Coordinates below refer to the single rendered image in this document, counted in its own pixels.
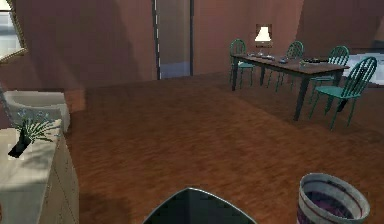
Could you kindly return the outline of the green spindle back chair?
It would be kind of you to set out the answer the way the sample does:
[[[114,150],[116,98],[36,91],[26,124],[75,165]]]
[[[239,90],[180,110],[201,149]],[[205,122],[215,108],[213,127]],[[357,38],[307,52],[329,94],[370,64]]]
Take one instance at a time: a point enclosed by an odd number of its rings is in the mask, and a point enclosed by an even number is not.
[[[280,59],[287,59],[287,61],[289,59],[298,59],[298,58],[301,58],[303,54],[304,54],[303,43],[301,41],[294,41],[289,45],[285,55]],[[275,91],[278,91],[278,87],[283,84],[284,76],[285,76],[284,72],[278,72]]]
[[[329,129],[334,128],[335,120],[342,104],[347,101],[352,101],[351,111],[348,115],[347,125],[350,125],[353,117],[355,104],[358,98],[361,97],[364,89],[374,75],[378,65],[378,60],[374,56],[369,56],[359,61],[350,71],[343,87],[336,85],[321,85],[316,86],[316,97],[311,108],[308,118],[311,118],[317,106],[318,100],[322,95],[328,97],[324,108],[324,114],[327,114],[332,107],[333,100],[337,99],[338,104],[332,117]]]
[[[234,39],[229,48],[230,53],[230,63],[231,70],[229,81],[231,82],[232,90],[236,89],[236,83],[239,83],[239,87],[242,87],[243,84],[243,73],[245,70],[248,70],[250,73],[249,85],[253,85],[253,73],[255,70],[255,66],[253,64],[249,64],[243,62],[241,60],[236,60],[233,58],[235,54],[245,54],[246,53],[246,44],[242,39]]]
[[[330,64],[336,64],[336,65],[341,65],[345,66],[349,60],[349,49],[346,46],[336,46],[334,47],[329,56],[327,62]],[[322,77],[316,77],[312,78],[312,91],[309,99],[309,103],[312,103],[313,101],[313,96],[315,93],[315,88],[317,86],[321,86],[324,82],[331,82],[334,80],[333,76],[322,76]]]

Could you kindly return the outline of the dark grey pointed shape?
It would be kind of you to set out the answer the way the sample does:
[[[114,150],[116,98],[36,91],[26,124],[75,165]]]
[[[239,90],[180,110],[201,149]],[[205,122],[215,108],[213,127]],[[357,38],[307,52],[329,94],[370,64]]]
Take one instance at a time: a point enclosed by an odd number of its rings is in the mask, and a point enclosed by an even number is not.
[[[258,224],[230,202],[198,188],[184,188],[157,206],[142,224]]]

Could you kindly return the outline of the white shade table lamp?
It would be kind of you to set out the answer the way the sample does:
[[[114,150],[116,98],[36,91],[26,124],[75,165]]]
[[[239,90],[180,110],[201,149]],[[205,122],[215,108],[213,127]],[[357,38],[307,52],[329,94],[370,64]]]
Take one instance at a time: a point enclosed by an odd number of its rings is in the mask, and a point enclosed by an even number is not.
[[[257,55],[259,57],[263,56],[263,50],[265,48],[270,48],[272,46],[272,39],[270,37],[269,27],[268,26],[260,26],[258,29],[258,33],[254,39],[255,46],[259,49]]]

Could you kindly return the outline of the black vase with green plant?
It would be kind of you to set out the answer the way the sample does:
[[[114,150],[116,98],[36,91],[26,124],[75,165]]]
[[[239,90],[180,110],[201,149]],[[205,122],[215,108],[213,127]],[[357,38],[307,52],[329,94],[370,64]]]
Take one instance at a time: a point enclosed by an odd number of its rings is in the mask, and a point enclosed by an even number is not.
[[[19,158],[27,147],[37,140],[52,142],[51,131],[60,128],[48,112],[20,109],[17,116],[18,120],[13,122],[13,127],[19,132],[19,137],[8,152],[13,158]]]

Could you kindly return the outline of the cream chest of drawers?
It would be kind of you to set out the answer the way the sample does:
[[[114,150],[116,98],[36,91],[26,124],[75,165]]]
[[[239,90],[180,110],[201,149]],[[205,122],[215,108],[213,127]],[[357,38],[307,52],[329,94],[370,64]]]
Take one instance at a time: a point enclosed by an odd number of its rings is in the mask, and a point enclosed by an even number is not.
[[[80,224],[78,177],[59,120],[47,137],[13,158],[19,133],[0,130],[0,224]]]

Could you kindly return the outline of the grey room door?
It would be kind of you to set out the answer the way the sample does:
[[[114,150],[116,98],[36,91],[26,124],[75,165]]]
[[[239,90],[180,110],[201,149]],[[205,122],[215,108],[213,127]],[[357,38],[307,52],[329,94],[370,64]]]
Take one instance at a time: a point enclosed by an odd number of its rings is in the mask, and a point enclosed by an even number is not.
[[[157,79],[193,75],[194,0],[152,0]]]

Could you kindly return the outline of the white striped waste bin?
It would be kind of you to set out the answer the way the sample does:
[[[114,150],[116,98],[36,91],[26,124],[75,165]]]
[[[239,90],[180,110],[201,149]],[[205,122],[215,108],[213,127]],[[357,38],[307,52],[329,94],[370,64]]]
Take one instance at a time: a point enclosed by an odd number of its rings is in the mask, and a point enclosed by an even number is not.
[[[366,197],[340,178],[309,173],[300,180],[296,224],[363,224],[369,214]]]

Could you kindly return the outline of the dark wooden dining table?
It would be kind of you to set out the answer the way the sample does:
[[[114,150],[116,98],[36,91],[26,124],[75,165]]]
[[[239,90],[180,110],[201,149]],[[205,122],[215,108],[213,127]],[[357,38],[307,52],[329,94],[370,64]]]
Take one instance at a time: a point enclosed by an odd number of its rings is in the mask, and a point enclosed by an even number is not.
[[[250,57],[247,54],[233,54],[231,56],[233,59],[234,66],[232,68],[232,90],[236,90],[237,86],[237,75],[238,75],[238,62],[242,61],[248,64],[253,64],[255,67],[260,68],[260,78],[259,84],[264,84],[265,70],[271,70],[276,72],[282,72],[288,75],[301,78],[301,85],[299,94],[296,101],[295,113],[293,116],[294,121],[298,121],[302,106],[304,104],[304,99],[307,93],[309,82],[311,78],[323,77],[323,76],[333,76],[334,81],[333,85],[338,86],[341,80],[341,77],[348,66],[342,66],[337,64],[330,63],[320,63],[318,65],[309,63],[308,65],[301,65],[299,59],[291,59],[286,64],[281,64],[277,59],[274,61],[262,59],[258,57]]]

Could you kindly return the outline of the white couch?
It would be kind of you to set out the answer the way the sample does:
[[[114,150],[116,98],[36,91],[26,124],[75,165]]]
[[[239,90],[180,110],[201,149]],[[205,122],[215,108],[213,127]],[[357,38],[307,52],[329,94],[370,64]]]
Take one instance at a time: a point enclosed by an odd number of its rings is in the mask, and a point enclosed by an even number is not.
[[[366,57],[375,57],[377,59],[377,68],[370,79],[370,82],[378,85],[384,85],[384,53],[362,53],[350,55],[347,62],[349,69],[345,70],[343,75],[347,77],[353,67]]]

